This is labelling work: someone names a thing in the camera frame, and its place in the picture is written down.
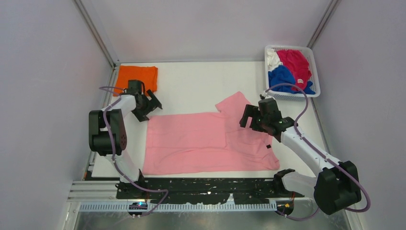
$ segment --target blue cloth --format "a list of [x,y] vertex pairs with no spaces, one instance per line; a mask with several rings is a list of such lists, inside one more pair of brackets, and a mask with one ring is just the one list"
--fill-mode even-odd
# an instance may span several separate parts
[[[286,66],[280,65],[273,71],[268,71],[268,81],[270,86],[274,86],[280,83],[290,83],[290,84],[295,84],[296,81],[294,80],[294,77],[292,73],[288,70]],[[306,94],[315,94],[313,90],[310,89],[310,86],[313,85],[313,82],[308,81],[306,88],[303,90]],[[291,86],[278,86],[276,88],[272,89],[273,91],[278,91],[278,92],[289,92],[289,93],[300,93],[300,91],[294,91],[292,90]]]

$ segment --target white wall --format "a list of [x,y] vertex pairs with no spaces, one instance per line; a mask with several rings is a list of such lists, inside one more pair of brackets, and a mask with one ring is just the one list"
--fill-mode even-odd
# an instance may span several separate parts
[[120,62],[264,59],[306,46],[330,0],[84,0]]
[[314,47],[330,150],[358,167],[366,229],[404,229],[406,1],[342,1]]
[[0,28],[0,229],[54,230],[111,68],[71,0],[3,0]]

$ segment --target red cloth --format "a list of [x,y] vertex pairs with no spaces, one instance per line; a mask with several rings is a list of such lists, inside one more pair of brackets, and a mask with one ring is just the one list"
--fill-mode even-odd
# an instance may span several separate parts
[[297,86],[302,90],[306,88],[307,81],[312,76],[309,70],[309,62],[299,50],[279,50],[277,51],[279,59],[284,66],[292,73]]

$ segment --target white cloth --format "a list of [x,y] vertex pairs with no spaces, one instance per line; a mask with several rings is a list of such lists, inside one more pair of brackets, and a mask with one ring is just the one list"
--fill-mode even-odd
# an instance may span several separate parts
[[278,66],[283,65],[279,59],[278,54],[274,49],[267,49],[267,59],[268,59],[268,71],[276,69]]

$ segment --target pink shirt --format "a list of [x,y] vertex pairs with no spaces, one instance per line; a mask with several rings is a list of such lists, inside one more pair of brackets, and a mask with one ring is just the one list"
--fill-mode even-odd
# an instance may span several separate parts
[[246,104],[237,92],[216,105],[219,113],[151,117],[143,174],[279,169],[279,160],[266,147],[272,137],[239,126]]

